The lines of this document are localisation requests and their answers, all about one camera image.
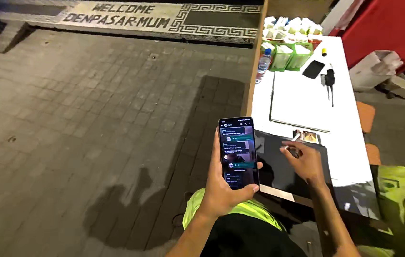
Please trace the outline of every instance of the green bag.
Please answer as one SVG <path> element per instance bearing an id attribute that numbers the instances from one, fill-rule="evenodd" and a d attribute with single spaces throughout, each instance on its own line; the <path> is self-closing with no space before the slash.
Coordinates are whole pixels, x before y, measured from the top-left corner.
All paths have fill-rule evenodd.
<path id="1" fill-rule="evenodd" d="M 274 49 L 274 57 L 272 59 L 272 63 L 270 65 L 269 70 L 270 71 L 285 71 L 285 68 L 290 63 L 292 56 L 296 54 L 296 51 L 294 49 L 294 44 L 274 43 L 274 42 L 271 44 L 273 44 L 275 46 L 275 49 Z M 280 46 L 280 45 L 288 46 L 291 50 L 293 50 L 293 52 L 289 53 L 289 54 L 278 53 L 277 46 Z"/>
<path id="2" fill-rule="evenodd" d="M 297 54 L 296 49 L 294 50 L 294 55 L 292 55 L 290 61 L 288 62 L 285 70 L 299 71 L 301 67 L 309 60 L 309 58 L 314 54 L 314 47 L 311 43 L 296 42 L 295 45 L 302 45 L 303 47 L 310 50 L 309 54 Z"/>

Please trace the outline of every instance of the greek key border pattern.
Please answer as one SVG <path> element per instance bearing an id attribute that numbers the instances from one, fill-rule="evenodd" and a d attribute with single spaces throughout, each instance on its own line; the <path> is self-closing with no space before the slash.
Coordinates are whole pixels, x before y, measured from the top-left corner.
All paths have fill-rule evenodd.
<path id="1" fill-rule="evenodd" d="M 261 13 L 261 5 L 183 4 L 182 10 Z"/>
<path id="2" fill-rule="evenodd" d="M 184 4 L 169 27 L 169 32 L 191 33 L 210 36 L 227 36 L 255 38 L 256 28 L 238 28 L 204 25 L 187 25 L 185 19 L 188 12 L 194 11 L 219 11 L 219 12 L 242 12 L 261 13 L 260 5 L 210 5 L 210 4 Z"/>

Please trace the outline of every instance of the notebook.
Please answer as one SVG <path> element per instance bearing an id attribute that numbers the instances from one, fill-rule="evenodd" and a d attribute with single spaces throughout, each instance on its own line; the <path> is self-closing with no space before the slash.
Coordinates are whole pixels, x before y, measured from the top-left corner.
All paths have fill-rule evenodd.
<path id="1" fill-rule="evenodd" d="M 319 78 L 310 79 L 302 74 L 296 76 L 296 73 L 286 70 L 280 76 L 275 76 L 270 120 L 304 129 L 331 132 L 333 110 L 326 87 L 321 85 Z"/>

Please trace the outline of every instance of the phone screen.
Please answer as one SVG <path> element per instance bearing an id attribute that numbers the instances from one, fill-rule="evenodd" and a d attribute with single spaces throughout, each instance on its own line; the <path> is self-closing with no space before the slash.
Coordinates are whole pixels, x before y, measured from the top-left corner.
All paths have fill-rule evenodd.
<path id="1" fill-rule="evenodd" d="M 260 184 L 256 161 L 253 119 L 239 117 L 218 121 L 223 177 L 231 189 Z"/>

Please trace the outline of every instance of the photo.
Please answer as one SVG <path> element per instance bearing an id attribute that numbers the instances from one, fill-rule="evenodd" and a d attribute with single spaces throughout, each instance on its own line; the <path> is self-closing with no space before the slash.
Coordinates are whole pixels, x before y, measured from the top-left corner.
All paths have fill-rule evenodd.
<path id="1" fill-rule="evenodd" d="M 300 130 L 298 130 L 298 129 L 293 131 L 293 138 L 294 138 L 297 134 L 300 134 L 300 136 L 299 136 L 296 140 L 302 140 L 302 141 L 304 141 L 304 137 L 303 137 L 303 135 L 302 135 L 302 132 L 301 132 Z"/>
<path id="2" fill-rule="evenodd" d="M 315 134 L 314 132 L 304 131 L 302 134 L 304 134 L 304 141 L 310 143 L 318 143 L 317 134 Z"/>

